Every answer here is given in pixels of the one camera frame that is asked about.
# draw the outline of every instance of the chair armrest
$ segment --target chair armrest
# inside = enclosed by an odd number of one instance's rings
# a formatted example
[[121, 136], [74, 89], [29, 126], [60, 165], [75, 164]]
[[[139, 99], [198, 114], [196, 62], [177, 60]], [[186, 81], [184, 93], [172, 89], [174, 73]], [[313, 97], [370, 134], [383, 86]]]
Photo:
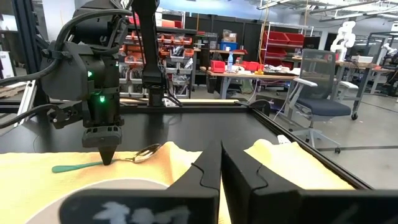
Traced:
[[304, 80], [302, 78], [294, 78], [293, 81], [296, 81], [298, 83], [302, 83], [302, 84], [310, 86], [310, 87], [317, 87], [318, 86], [318, 84], [316, 84], [314, 82], [311, 82], [311, 81], [308, 81], [308, 80]]
[[350, 82], [346, 82], [346, 81], [340, 81], [340, 85], [349, 88], [350, 90], [357, 90], [358, 86], [350, 83]]

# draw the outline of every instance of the mesh chair back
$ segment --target mesh chair back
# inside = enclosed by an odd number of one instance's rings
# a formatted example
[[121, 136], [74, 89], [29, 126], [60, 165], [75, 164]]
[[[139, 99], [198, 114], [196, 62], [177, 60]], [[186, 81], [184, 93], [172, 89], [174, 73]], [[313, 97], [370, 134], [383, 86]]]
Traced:
[[300, 98], [326, 99], [331, 93], [335, 78], [336, 55], [326, 50], [303, 49], [300, 78], [318, 84], [304, 86]]

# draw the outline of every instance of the water bottle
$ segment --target water bottle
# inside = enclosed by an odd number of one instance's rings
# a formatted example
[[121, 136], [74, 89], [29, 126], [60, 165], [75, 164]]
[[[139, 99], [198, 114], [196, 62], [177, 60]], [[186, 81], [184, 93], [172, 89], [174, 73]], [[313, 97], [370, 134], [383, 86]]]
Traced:
[[231, 72], [232, 71], [232, 63], [233, 63], [233, 53], [229, 52], [229, 57], [228, 57], [228, 66], [227, 66], [227, 72]]

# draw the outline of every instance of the yellow cloth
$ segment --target yellow cloth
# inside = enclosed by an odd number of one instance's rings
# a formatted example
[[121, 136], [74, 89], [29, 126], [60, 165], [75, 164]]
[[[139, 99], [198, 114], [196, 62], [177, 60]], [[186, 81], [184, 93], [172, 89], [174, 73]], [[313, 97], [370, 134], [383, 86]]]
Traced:
[[[297, 143], [274, 146], [266, 140], [258, 140], [246, 152], [305, 189], [352, 189]], [[171, 185], [189, 169], [200, 153], [187, 152], [167, 142], [153, 157], [140, 164], [118, 161], [110, 166], [93, 166], [58, 174], [51, 172], [53, 166], [96, 162], [101, 157], [98, 152], [1, 154], [0, 223], [25, 223], [54, 200], [101, 180], [134, 177]], [[126, 158], [134, 154], [117, 152], [114, 157]], [[222, 185], [219, 223], [231, 223]]]

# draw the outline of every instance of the office chair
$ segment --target office chair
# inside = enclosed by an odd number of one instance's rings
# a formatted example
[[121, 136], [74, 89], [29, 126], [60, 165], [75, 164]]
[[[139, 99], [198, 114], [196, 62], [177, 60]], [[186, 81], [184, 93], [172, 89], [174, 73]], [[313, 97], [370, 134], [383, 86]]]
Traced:
[[313, 128], [314, 121], [328, 121], [337, 116], [348, 116], [351, 108], [341, 101], [348, 90], [357, 90], [358, 87], [349, 82], [340, 81], [337, 88], [343, 90], [338, 101], [328, 99], [335, 81], [335, 60], [333, 52], [324, 50], [304, 49], [299, 78], [295, 78], [296, 87], [289, 96], [289, 107], [298, 110], [302, 116], [311, 121], [308, 129], [292, 131], [297, 136], [305, 136], [315, 148], [314, 138], [323, 139], [336, 145], [335, 152], [340, 153], [340, 144]]

